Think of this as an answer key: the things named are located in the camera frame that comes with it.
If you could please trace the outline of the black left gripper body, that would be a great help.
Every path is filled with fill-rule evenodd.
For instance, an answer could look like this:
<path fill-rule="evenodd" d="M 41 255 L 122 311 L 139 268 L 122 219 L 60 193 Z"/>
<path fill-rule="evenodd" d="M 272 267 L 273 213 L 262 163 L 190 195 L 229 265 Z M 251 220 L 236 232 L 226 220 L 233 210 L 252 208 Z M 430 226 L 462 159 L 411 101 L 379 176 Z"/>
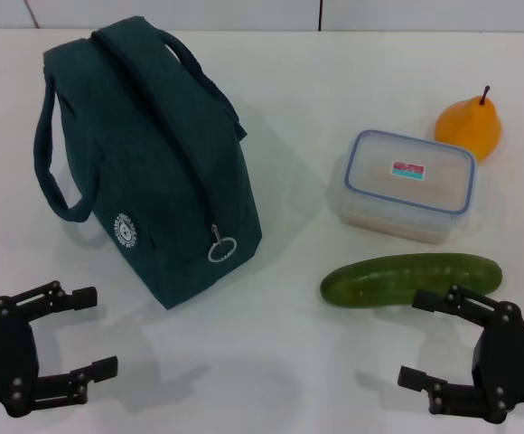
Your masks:
<path fill-rule="evenodd" d="M 0 297 L 0 403 L 11 417 L 31 411 L 39 364 L 28 314 L 21 297 Z"/>

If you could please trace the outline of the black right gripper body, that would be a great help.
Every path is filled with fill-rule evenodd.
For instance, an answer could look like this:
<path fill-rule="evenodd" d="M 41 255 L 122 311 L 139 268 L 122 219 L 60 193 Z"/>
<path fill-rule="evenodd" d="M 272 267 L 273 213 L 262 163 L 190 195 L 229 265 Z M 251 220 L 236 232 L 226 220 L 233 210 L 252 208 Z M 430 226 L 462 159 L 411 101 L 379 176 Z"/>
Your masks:
<path fill-rule="evenodd" d="M 485 393 L 483 418 L 495 424 L 524 403 L 524 320 L 510 302 L 492 302 L 473 352 L 473 382 Z"/>

